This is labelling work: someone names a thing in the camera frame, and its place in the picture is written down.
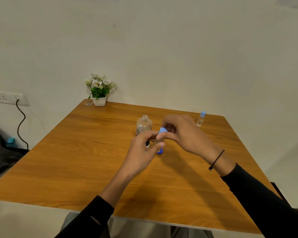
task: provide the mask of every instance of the switch plate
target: switch plate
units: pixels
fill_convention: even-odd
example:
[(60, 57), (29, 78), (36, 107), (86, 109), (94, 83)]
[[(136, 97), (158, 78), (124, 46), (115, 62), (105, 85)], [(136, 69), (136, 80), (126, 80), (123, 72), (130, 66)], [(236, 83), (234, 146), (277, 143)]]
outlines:
[(28, 100), (25, 98), (23, 94), (0, 91), (0, 103), (15, 105), (18, 99), (19, 99), (18, 105), (30, 106)]

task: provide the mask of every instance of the wood grain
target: wood grain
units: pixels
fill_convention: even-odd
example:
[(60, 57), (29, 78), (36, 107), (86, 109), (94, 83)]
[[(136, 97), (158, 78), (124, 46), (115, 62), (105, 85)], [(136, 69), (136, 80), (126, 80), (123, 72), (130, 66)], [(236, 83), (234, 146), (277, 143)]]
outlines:
[[(159, 130), (163, 117), (198, 113), (82, 101), (0, 179), (0, 200), (82, 210), (122, 164), (136, 121)], [(246, 171), (274, 188), (222, 116), (206, 115), (202, 130)], [(260, 233), (227, 185), (200, 157), (166, 140), (162, 155), (127, 187), (115, 215), (182, 225)]]

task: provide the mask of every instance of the black bracelet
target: black bracelet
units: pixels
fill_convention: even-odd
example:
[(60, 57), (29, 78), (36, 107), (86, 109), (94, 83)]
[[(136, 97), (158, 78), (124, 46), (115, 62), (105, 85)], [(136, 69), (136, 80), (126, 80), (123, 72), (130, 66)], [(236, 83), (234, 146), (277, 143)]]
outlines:
[(216, 160), (213, 162), (213, 164), (210, 166), (209, 170), (211, 171), (213, 169), (213, 165), (215, 164), (215, 162), (219, 159), (219, 157), (221, 157), (222, 153), (224, 152), (225, 150), (223, 149), (223, 151), (220, 153), (220, 155), (216, 158)]

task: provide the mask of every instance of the potted plant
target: potted plant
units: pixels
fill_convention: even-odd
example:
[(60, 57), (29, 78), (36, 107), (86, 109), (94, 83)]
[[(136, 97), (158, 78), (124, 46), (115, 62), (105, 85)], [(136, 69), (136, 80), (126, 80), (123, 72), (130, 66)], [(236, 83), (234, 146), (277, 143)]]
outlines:
[(106, 76), (100, 77), (95, 74), (91, 74), (91, 78), (86, 79), (85, 84), (91, 91), (88, 99), (92, 99), (95, 106), (105, 106), (106, 95), (116, 86), (116, 84), (111, 84), (111, 81)]

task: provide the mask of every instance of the white square pot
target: white square pot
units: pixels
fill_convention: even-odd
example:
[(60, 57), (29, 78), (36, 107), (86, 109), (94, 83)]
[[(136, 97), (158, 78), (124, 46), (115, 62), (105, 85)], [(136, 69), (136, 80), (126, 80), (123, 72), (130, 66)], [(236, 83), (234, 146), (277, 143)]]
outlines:
[(105, 106), (105, 104), (106, 104), (106, 97), (99, 98), (99, 99), (91, 97), (91, 99), (93, 100), (95, 106)]

